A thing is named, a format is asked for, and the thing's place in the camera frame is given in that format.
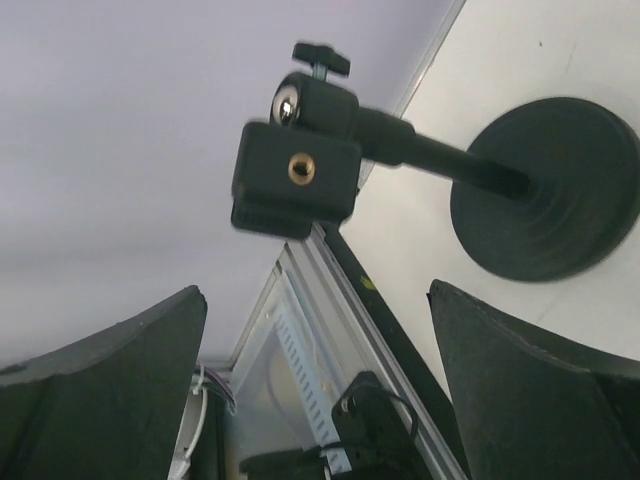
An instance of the black round base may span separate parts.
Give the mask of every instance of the black round base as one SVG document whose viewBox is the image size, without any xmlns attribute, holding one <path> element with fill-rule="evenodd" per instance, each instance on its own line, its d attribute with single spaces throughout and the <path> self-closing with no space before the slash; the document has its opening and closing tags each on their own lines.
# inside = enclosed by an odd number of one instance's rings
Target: black round base
<svg viewBox="0 0 640 480">
<path fill-rule="evenodd" d="M 451 218 L 478 265 L 512 280 L 577 274 L 606 257 L 640 210 L 640 144 L 594 103 L 550 98 L 489 125 L 469 152 L 527 173 L 530 194 L 512 201 L 454 183 Z"/>
</svg>

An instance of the camera mount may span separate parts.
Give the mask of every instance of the camera mount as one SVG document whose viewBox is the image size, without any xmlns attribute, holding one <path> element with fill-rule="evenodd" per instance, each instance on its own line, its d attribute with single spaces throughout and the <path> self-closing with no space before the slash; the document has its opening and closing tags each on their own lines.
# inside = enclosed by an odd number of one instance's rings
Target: camera mount
<svg viewBox="0 0 640 480">
<path fill-rule="evenodd" d="M 328 73 L 348 76 L 350 67 L 330 47 L 298 43 L 293 57 L 313 74 L 287 75 L 269 123 L 243 130 L 232 187 L 237 228 L 303 239 L 314 221 L 340 224 L 353 212 L 362 158 L 453 180 L 451 219 L 462 247 L 512 280 L 577 274 L 635 223 L 640 143 L 595 103 L 557 97 L 520 106 L 465 152 L 328 83 Z"/>
</svg>

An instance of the white panel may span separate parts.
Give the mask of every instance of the white panel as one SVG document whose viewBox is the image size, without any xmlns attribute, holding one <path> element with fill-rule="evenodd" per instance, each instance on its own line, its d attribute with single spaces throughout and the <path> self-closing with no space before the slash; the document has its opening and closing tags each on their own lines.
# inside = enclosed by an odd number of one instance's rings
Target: white panel
<svg viewBox="0 0 640 480">
<path fill-rule="evenodd" d="M 294 42 L 334 44 L 391 109 L 451 3 L 0 2 L 0 364 L 194 283 L 226 359 L 282 248 L 229 223 L 238 141 Z"/>
<path fill-rule="evenodd" d="M 537 98 L 587 98 L 640 128 L 640 3 L 471 0 L 410 104 L 416 130 L 466 149 L 507 110 Z M 376 168 L 342 232 L 434 370 L 444 372 L 425 293 L 434 278 L 505 311 L 640 359 L 640 231 L 576 278 L 527 285 L 492 276 L 464 253 L 450 182 Z"/>
</svg>

